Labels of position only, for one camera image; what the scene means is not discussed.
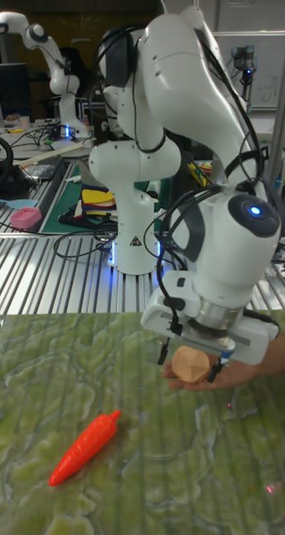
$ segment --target warning label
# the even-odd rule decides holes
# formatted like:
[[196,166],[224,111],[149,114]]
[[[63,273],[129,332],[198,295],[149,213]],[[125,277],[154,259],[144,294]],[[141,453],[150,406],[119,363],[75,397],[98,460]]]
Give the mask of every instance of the warning label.
[[135,237],[133,237],[132,241],[130,242],[130,245],[138,246],[138,245],[142,245],[142,243],[141,243],[140,239],[137,236],[135,236]]

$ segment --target green table mat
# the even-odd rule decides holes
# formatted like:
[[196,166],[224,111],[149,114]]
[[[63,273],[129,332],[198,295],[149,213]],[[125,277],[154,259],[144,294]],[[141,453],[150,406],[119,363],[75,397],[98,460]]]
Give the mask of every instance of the green table mat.
[[[175,392],[158,353],[136,313],[0,318],[0,535],[285,535],[285,376]],[[115,438],[49,487],[115,409]]]
[[80,231],[82,229],[83,231],[91,232],[85,227],[74,227],[73,225],[64,225],[63,223],[59,222],[59,216],[67,212],[71,206],[78,203],[81,186],[81,182],[75,184],[70,182],[67,185],[64,193],[59,198],[58,203],[55,205],[48,220],[46,221],[45,227],[43,228],[43,233],[69,233]]

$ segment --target carrot toy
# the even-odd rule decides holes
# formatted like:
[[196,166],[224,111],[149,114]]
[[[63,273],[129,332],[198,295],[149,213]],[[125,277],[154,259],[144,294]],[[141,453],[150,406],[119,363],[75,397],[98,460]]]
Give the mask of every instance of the carrot toy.
[[70,449],[64,454],[49,479],[55,487],[81,468],[95,453],[106,444],[117,431],[116,421],[121,412],[115,410],[111,415],[98,416],[85,429]]

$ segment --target monitor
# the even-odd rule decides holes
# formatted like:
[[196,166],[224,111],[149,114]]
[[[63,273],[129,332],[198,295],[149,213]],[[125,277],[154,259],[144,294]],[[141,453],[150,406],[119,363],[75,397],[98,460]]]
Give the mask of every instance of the monitor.
[[0,64],[0,103],[3,116],[31,115],[31,98],[26,64]]

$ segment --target pink object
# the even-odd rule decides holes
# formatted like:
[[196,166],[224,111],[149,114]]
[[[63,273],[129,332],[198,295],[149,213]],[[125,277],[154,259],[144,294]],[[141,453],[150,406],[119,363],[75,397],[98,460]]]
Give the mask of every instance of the pink object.
[[32,227],[35,223],[42,219],[41,212],[38,208],[21,208],[11,216],[11,225],[13,228]]

